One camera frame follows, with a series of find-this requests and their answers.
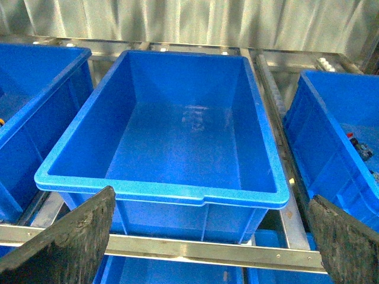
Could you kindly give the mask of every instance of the metal rail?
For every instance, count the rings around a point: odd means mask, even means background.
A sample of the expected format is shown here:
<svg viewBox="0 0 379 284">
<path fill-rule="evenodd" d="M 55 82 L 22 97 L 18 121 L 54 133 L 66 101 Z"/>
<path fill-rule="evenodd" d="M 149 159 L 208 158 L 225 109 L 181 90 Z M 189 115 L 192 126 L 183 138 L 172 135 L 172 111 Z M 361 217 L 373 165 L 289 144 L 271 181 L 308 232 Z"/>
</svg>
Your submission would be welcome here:
<svg viewBox="0 0 379 284">
<path fill-rule="evenodd" d="M 0 225 L 0 245 L 21 246 L 43 228 Z M 105 254 L 178 262 L 326 273 L 317 251 L 110 235 Z"/>
<path fill-rule="evenodd" d="M 269 248 L 249 245 L 203 243 L 129 235 L 110 236 L 106 254 L 117 256 L 144 257 L 173 260 L 179 262 L 212 263 L 242 267 L 292 270 L 301 272 L 326 273 L 318 251 L 311 251 L 306 230 L 296 204 L 295 195 L 300 196 L 303 209 L 307 205 L 307 194 L 301 186 L 291 151 L 281 126 L 281 116 L 285 106 L 280 102 L 283 84 L 282 74 L 298 74 L 303 69 L 316 69 L 317 59 L 325 57 L 338 72 L 359 73 L 360 70 L 349 60 L 336 53 L 312 53 L 306 51 L 278 51 L 260 49 L 239 49 L 227 46 L 198 46 L 190 44 L 141 43 L 128 41 L 86 40 L 81 38 L 53 38 L 36 36 L 8 35 L 0 37 L 0 42 L 34 43 L 59 46 L 90 48 L 90 69 L 95 84 L 105 75 L 112 62 L 124 50 L 184 51 L 206 54 L 243 55 L 248 58 L 255 73 L 262 100 L 267 110 L 277 147 L 286 171 L 291 198 L 288 206 L 280 211 L 279 231 L 284 236 L 288 248 Z M 51 225 L 62 209 L 63 200 L 52 193 L 43 205 L 36 202 L 30 206 L 30 212 L 24 216 L 23 224 L 31 226 L 0 224 L 0 245 L 20 246 Z"/>
</svg>

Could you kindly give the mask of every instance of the corrugated metal wall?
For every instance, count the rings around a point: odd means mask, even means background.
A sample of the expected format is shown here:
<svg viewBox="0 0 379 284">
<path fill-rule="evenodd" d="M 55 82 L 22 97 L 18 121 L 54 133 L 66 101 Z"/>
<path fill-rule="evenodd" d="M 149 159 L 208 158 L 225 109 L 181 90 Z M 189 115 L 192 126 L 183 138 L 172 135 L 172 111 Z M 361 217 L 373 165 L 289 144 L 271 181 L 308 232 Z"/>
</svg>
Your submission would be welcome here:
<svg viewBox="0 0 379 284">
<path fill-rule="evenodd" d="M 357 60 L 378 12 L 378 0 L 0 0 L 0 33 L 330 51 Z"/>
</svg>

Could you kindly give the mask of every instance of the plastic bin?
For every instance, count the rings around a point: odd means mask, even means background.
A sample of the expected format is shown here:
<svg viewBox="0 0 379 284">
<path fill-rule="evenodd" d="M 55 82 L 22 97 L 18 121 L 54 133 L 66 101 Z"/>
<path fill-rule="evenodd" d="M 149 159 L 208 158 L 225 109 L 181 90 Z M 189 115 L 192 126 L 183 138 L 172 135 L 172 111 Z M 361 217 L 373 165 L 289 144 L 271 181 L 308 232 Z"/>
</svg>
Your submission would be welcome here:
<svg viewBox="0 0 379 284">
<path fill-rule="evenodd" d="M 15 247 L 6 247 L 6 246 L 0 246 L 0 259 L 1 257 L 5 256 L 6 254 L 13 251 Z"/>
<path fill-rule="evenodd" d="M 315 249 L 315 243 L 311 234 L 308 234 L 308 240 L 311 249 Z M 262 247 L 284 247 L 275 231 L 258 230 L 255 234 L 257 246 Z M 306 273 L 306 272 L 291 272 L 282 270 L 269 269 L 248 269 L 249 284 L 333 284 L 333 281 L 328 275 Z"/>
<path fill-rule="evenodd" d="M 303 72 L 284 118 L 288 141 L 310 197 L 324 196 L 379 231 L 379 77 Z M 362 161 L 346 134 L 375 155 Z"/>
<path fill-rule="evenodd" d="M 101 284 L 243 284 L 239 267 L 108 257 Z"/>
<path fill-rule="evenodd" d="M 247 59 L 124 52 L 35 175 L 70 209 L 107 185 L 112 231 L 248 241 L 289 194 Z"/>
<path fill-rule="evenodd" d="M 16 222 L 34 174 L 91 94 L 90 50 L 0 44 L 0 219 Z"/>
</svg>

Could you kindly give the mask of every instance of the metal rack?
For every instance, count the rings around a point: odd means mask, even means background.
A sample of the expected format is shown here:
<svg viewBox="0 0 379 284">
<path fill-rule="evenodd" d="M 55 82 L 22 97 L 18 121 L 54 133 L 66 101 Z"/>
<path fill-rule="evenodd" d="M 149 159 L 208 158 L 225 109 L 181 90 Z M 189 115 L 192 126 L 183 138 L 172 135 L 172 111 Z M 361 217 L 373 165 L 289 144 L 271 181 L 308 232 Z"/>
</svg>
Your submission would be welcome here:
<svg viewBox="0 0 379 284">
<path fill-rule="evenodd" d="M 287 175 L 288 187 L 291 189 L 288 205 L 280 210 L 275 218 L 276 229 L 285 238 L 287 248 L 258 247 L 255 246 L 254 239 L 247 244 L 234 245 L 111 234 L 105 253 L 179 262 L 326 273 L 322 266 L 320 253 L 310 249 L 306 229 L 301 219 L 298 204 L 300 210 L 307 212 L 306 207 L 309 199 L 285 139 L 280 108 L 283 108 L 283 104 L 289 107 L 301 70 L 320 69 L 317 64 L 320 57 L 325 57 L 337 72 L 362 73 L 345 56 L 336 53 L 16 35 L 0 37 L 0 42 L 90 48 L 92 57 L 89 66 L 95 85 L 99 83 L 113 61 L 124 50 L 184 51 L 247 57 L 258 82 L 259 91 L 280 152 L 282 165 Z M 281 93 L 284 94 L 284 102 L 281 99 Z M 0 224 L 0 245 L 22 245 L 51 225 L 59 214 L 64 214 L 65 210 L 67 208 L 58 193 L 38 193 L 16 225 Z"/>
</svg>

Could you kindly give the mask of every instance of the empty blue crate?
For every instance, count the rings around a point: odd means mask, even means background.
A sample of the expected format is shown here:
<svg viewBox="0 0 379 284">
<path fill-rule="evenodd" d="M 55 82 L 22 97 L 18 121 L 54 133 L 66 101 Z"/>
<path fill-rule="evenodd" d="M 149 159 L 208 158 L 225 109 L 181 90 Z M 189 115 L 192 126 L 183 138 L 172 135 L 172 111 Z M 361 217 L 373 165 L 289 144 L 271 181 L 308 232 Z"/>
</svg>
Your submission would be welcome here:
<svg viewBox="0 0 379 284">
<path fill-rule="evenodd" d="M 288 201 L 247 59 L 124 52 L 35 175 L 74 209 L 116 192 L 112 231 L 241 243 Z"/>
<path fill-rule="evenodd" d="M 324 196 L 376 231 L 379 184 L 370 171 L 379 173 L 378 90 L 378 76 L 303 72 L 284 118 L 310 197 Z M 349 133 L 372 158 L 364 162 Z"/>
<path fill-rule="evenodd" d="M 87 49 L 0 44 L 0 220 L 16 222 L 34 174 L 92 92 Z"/>
<path fill-rule="evenodd" d="M 316 245 L 311 234 L 308 234 L 311 249 Z M 260 247 L 285 247 L 275 231 L 258 230 L 255 234 L 256 245 Z M 291 272 L 271 269 L 248 269 L 249 284 L 333 284 L 329 275 Z"/>
<path fill-rule="evenodd" d="M 105 256 L 101 284 L 243 284 L 240 267 Z"/>
</svg>

